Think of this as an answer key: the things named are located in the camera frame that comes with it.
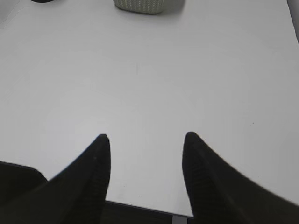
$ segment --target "dark floor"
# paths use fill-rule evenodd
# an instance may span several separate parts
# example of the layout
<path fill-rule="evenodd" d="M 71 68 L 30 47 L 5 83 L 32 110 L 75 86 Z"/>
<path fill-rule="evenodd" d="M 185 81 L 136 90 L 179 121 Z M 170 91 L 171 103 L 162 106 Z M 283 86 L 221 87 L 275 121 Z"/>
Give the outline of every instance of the dark floor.
<path fill-rule="evenodd" d="M 100 224 L 171 224 L 172 215 L 106 203 Z"/>

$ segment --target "white table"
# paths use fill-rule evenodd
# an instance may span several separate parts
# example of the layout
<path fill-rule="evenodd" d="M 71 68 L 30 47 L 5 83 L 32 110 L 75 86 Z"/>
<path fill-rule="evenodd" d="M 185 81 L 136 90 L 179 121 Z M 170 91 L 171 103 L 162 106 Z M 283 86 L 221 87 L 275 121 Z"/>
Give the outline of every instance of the white table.
<path fill-rule="evenodd" d="M 192 216 L 182 175 L 196 131 L 247 177 L 299 203 L 299 48 L 284 0 L 0 0 L 0 160 L 52 178 L 99 133 L 107 200 Z"/>

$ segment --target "black object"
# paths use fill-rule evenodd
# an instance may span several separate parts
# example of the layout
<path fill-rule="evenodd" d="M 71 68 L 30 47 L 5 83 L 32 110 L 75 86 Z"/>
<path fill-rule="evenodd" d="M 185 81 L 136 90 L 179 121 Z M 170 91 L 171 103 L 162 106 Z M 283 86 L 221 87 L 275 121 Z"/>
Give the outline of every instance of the black object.
<path fill-rule="evenodd" d="M 5 163 L 0 168 L 1 176 L 5 173 L 3 169 L 8 168 L 8 172 L 13 170 L 12 165 Z M 17 185 L 17 177 L 22 174 L 25 174 L 23 180 L 29 177 L 33 182 L 26 180 L 23 190 L 19 187 L 2 199 L 1 224 L 99 223 L 111 170 L 110 145 L 106 135 L 99 135 L 71 165 L 49 182 L 36 170 L 22 166 L 17 169 L 11 172 L 13 178 L 1 179 L 0 189 L 7 189 L 5 180 Z"/>
<path fill-rule="evenodd" d="M 31 0 L 31 1 L 38 2 L 38 3 L 46 3 L 54 0 Z"/>
<path fill-rule="evenodd" d="M 196 133 L 185 137 L 183 173 L 192 223 L 299 224 L 299 207 L 255 184 Z"/>

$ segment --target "white surface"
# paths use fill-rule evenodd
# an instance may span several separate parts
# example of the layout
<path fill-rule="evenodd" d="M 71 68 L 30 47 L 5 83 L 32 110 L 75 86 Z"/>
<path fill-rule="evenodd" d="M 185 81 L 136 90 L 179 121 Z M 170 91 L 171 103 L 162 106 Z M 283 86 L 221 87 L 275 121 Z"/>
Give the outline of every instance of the white surface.
<path fill-rule="evenodd" d="M 299 49 L 286 1 L 188 0 L 160 16 L 112 0 L 11 2 L 0 25 L 2 161 L 52 178 L 107 133 L 107 200 L 191 216 L 181 159 L 196 131 L 299 203 Z"/>

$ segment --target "gray woven basket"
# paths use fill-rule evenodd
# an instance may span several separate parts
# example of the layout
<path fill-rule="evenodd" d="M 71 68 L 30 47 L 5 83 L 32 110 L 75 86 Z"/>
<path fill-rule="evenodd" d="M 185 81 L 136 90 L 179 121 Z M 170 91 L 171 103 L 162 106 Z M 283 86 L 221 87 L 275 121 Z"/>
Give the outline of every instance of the gray woven basket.
<path fill-rule="evenodd" d="M 147 14 L 157 14 L 164 10 L 164 0 L 114 0 L 118 8 Z"/>

